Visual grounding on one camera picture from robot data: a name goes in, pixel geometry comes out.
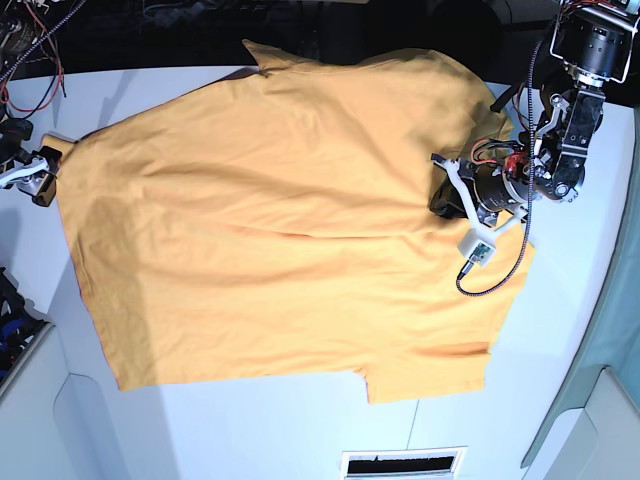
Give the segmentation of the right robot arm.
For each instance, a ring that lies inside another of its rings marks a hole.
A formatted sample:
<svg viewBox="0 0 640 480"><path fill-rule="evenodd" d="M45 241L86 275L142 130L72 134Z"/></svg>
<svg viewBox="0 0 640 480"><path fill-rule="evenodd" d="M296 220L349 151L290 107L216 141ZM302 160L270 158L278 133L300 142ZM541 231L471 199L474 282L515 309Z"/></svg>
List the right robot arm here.
<svg viewBox="0 0 640 480"><path fill-rule="evenodd" d="M65 94L51 1L1 3L1 188L40 207L56 195L62 152L37 143L34 119Z"/></svg>

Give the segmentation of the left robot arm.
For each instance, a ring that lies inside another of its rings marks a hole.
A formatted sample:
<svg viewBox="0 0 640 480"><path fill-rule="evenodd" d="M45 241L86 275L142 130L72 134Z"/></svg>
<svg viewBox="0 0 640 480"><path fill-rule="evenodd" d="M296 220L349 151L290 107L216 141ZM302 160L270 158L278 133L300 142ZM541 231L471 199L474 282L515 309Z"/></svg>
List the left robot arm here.
<svg viewBox="0 0 640 480"><path fill-rule="evenodd" d="M493 226L500 212L535 200L573 200L585 177L592 137L603 119L604 86L623 83L639 31L636 1L562 1L537 44L561 67L541 85L543 111L520 115L516 140L483 138L460 159L462 187L445 179L430 200L444 219L478 215Z"/></svg>

